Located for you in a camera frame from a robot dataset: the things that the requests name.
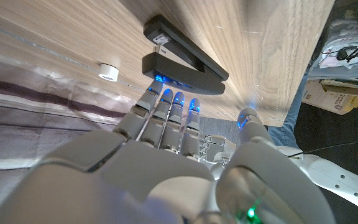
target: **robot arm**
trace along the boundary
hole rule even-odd
[[[358,206],[358,175],[316,155],[299,155],[291,161],[316,185]]]

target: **white knob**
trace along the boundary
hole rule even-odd
[[[118,78],[118,69],[111,65],[101,64],[99,77],[105,80],[116,82]]]

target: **person's leg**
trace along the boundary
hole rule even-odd
[[[295,98],[293,99],[290,110],[285,118],[284,125],[282,127],[268,127],[268,133],[272,137],[276,146],[288,146],[299,149],[295,135],[293,134],[296,120],[298,119],[299,109],[302,103],[303,90],[308,79],[308,70],[302,78]]]

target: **wooden surface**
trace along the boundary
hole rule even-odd
[[[251,106],[280,126],[333,2],[0,0],[0,53],[137,100],[151,83],[143,24],[163,14],[229,72],[223,95],[185,93],[186,103],[198,97],[202,116],[228,120]],[[101,63],[120,82],[98,78]]]

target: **robot finger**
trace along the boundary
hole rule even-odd
[[[178,154],[180,128],[181,128],[181,114],[183,111],[183,104],[185,103],[185,96],[183,93],[176,93],[171,111],[168,115],[168,121],[165,125],[164,132],[160,143],[160,149],[165,149],[170,152]]]
[[[129,110],[113,132],[122,134],[127,140],[136,139],[142,130],[162,90],[162,82],[154,80],[135,106]]]
[[[200,101],[197,98],[192,99],[180,147],[182,155],[196,161],[200,160],[200,108]]]
[[[141,142],[158,147],[172,101],[173,92],[166,89],[139,139]]]

